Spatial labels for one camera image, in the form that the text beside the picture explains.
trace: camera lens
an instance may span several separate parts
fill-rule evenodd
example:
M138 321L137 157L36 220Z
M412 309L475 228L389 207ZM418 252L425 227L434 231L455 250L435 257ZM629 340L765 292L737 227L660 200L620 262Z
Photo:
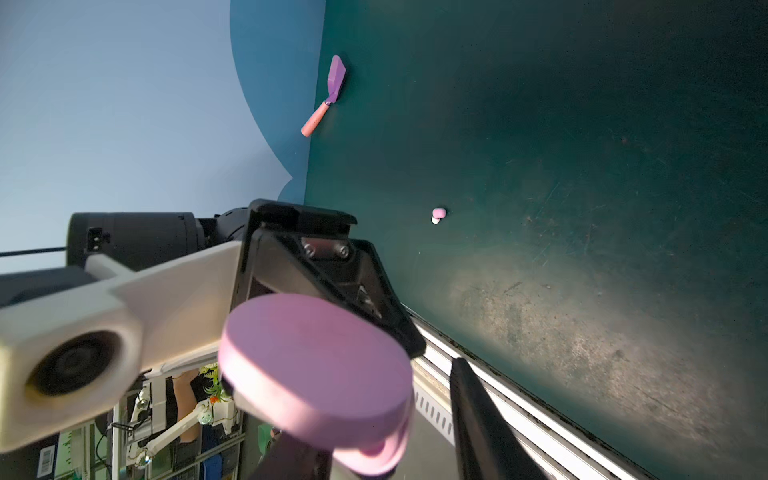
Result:
M80 335L49 353L35 367L29 383L46 396L79 390L106 370L119 345L113 332Z

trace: person's arm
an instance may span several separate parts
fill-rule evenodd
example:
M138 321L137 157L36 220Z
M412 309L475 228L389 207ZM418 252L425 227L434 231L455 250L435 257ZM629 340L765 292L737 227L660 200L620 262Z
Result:
M176 421L178 422L185 416L189 415L195 406L197 406L197 399L194 397L192 391L192 380L197 377L197 369L184 372L178 377L174 378L174 395L176 396L177 415ZM199 423L194 424L186 432L179 436L179 441L182 443L193 442L198 436L200 436L201 425Z

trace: black cylinder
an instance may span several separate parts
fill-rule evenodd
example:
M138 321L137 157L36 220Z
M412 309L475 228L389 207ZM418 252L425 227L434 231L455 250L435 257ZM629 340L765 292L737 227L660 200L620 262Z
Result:
M69 220L67 265L85 267L89 255L105 253L138 271L204 247L203 227L191 213L74 214Z

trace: pink lid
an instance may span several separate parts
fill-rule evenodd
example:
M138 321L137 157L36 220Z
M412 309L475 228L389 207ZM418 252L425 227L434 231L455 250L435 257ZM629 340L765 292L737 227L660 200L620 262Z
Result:
M274 293L240 304L224 326L219 365L264 420L317 448L403 439L412 409L406 351L330 302Z

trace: purple trowel blade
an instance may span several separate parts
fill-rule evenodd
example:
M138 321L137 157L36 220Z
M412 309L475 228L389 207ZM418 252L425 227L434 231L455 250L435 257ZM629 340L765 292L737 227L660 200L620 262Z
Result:
M334 55L331 61L331 69L328 72L328 99L326 100L328 105L335 102L339 97L339 90L344 81L345 73L346 68L344 68L341 58L338 55Z

